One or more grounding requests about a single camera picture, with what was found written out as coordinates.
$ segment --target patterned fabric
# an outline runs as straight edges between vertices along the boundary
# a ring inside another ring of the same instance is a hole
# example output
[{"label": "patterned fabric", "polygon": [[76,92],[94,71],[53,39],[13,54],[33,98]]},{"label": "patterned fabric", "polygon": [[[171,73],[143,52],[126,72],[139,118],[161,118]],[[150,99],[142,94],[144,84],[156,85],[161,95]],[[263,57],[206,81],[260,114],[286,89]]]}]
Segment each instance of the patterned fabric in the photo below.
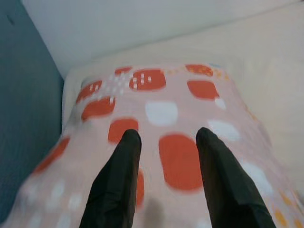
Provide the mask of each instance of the patterned fabric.
[{"label": "patterned fabric", "polygon": [[78,227],[94,178],[124,131],[136,129],[143,144],[133,227],[210,228],[195,144],[202,126],[234,153],[276,226],[303,227],[300,204],[262,124],[228,75],[209,64],[125,66],[89,80],[4,227]]}]

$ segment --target blue wall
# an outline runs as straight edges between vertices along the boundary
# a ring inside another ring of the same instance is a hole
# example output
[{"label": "blue wall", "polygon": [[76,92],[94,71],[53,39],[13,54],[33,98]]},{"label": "blue wall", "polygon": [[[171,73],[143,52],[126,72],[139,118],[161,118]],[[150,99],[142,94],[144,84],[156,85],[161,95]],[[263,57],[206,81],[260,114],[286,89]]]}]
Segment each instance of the blue wall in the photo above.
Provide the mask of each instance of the blue wall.
[{"label": "blue wall", "polygon": [[0,0],[0,223],[61,132],[63,80],[18,0]]}]

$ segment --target white wall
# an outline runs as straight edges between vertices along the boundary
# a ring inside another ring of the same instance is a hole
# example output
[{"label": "white wall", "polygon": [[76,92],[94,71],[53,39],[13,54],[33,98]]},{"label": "white wall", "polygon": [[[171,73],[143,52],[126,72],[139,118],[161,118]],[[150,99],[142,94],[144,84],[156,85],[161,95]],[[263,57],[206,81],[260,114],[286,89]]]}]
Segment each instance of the white wall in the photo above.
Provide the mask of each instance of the white wall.
[{"label": "white wall", "polygon": [[22,0],[63,78],[95,57],[298,0]]}]

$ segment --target white bed sheet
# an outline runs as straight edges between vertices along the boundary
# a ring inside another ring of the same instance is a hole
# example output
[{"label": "white bed sheet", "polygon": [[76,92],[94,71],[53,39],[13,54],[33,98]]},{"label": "white bed sheet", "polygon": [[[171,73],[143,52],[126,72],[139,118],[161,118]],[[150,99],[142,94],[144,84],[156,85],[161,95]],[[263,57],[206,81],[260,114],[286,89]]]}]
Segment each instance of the white bed sheet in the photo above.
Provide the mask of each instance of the white bed sheet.
[{"label": "white bed sheet", "polygon": [[126,65],[206,61],[231,74],[245,103],[268,130],[275,156],[304,193],[303,2],[73,68],[65,80],[63,126],[89,76],[112,74]]}]

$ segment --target mattress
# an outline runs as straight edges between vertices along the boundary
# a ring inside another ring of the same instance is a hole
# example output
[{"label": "mattress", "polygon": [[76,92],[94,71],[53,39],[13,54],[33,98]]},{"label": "mattress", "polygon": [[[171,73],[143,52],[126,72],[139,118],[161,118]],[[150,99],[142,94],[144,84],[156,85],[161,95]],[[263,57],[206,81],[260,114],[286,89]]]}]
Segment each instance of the mattress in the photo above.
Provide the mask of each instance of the mattress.
[{"label": "mattress", "polygon": [[202,32],[127,50],[70,70],[64,85],[63,127],[83,80],[119,66],[164,62],[221,65],[270,134],[274,154],[294,188],[304,192],[304,3]]}]

